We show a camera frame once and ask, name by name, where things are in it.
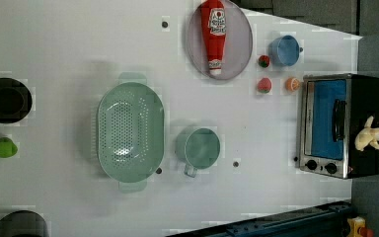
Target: mug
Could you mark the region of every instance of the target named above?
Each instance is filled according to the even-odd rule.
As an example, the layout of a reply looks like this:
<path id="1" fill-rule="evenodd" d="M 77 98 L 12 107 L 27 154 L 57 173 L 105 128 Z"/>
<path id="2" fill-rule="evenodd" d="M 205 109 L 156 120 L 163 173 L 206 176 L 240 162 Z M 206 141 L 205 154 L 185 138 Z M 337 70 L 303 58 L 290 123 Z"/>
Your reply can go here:
<path id="1" fill-rule="evenodd" d="M 176 152 L 186 162 L 184 174 L 194 178 L 197 170 L 207 169 L 217 160 L 220 140 L 211 129 L 189 127 L 178 135 Z"/>

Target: ketchup label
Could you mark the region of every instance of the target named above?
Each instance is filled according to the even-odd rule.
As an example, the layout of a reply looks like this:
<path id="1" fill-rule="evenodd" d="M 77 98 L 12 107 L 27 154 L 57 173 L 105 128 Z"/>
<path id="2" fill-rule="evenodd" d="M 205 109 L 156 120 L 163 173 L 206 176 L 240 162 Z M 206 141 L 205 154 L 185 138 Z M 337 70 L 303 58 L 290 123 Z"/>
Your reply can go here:
<path id="1" fill-rule="evenodd" d="M 209 68 L 221 68 L 221 60 L 214 59 L 208 62 Z"/>
<path id="2" fill-rule="evenodd" d="M 224 17 L 223 8 L 211 9 L 208 27 L 210 28 L 211 34 L 216 36 L 226 35 L 226 18 Z"/>

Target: black pot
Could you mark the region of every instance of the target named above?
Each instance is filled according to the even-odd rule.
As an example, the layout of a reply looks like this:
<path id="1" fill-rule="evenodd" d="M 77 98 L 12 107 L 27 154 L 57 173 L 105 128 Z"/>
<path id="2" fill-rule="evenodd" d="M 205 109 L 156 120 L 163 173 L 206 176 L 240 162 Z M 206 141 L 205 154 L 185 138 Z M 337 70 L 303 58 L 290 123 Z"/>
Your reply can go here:
<path id="1" fill-rule="evenodd" d="M 31 110 L 32 94 L 21 82 L 0 78 L 0 123 L 13 123 L 23 119 Z"/>

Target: white table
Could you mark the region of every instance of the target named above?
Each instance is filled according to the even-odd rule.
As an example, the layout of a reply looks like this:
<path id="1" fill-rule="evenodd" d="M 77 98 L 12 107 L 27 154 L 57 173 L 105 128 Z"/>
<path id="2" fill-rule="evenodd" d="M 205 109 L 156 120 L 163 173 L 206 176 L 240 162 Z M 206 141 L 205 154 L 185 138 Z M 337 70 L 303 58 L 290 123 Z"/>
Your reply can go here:
<path id="1" fill-rule="evenodd" d="M 215 81 L 192 67 L 184 47 L 199 4 L 0 0 L 0 77 L 25 82 L 35 95 L 28 118 L 0 124 L 19 145 L 16 157 L 0 159 L 0 218 L 35 211 L 55 237 L 162 236 L 350 198 L 351 181 L 295 167 L 299 93 L 287 94 L 283 82 L 355 72 L 359 37 L 246 11 L 252 62 L 237 78 Z M 259 55 L 285 34 L 304 47 L 299 62 L 260 69 Z M 95 150 L 96 109 L 123 71 L 143 72 L 161 95 L 167 135 L 163 173 L 127 195 Z M 259 95 L 265 76 L 273 89 Z M 192 122 L 215 127 L 223 144 L 216 165 L 195 179 L 183 174 L 173 142 Z"/>

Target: stuffed toy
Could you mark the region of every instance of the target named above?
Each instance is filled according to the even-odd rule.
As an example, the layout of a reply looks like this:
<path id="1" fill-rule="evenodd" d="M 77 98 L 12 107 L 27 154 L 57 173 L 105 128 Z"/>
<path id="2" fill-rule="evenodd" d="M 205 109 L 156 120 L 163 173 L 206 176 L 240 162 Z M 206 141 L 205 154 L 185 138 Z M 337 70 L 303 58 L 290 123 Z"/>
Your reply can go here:
<path id="1" fill-rule="evenodd" d="M 355 138 L 355 148 L 359 151 L 364 151 L 364 148 L 369 144 L 379 150 L 379 127 L 371 128 L 374 117 L 368 118 L 364 129 Z"/>

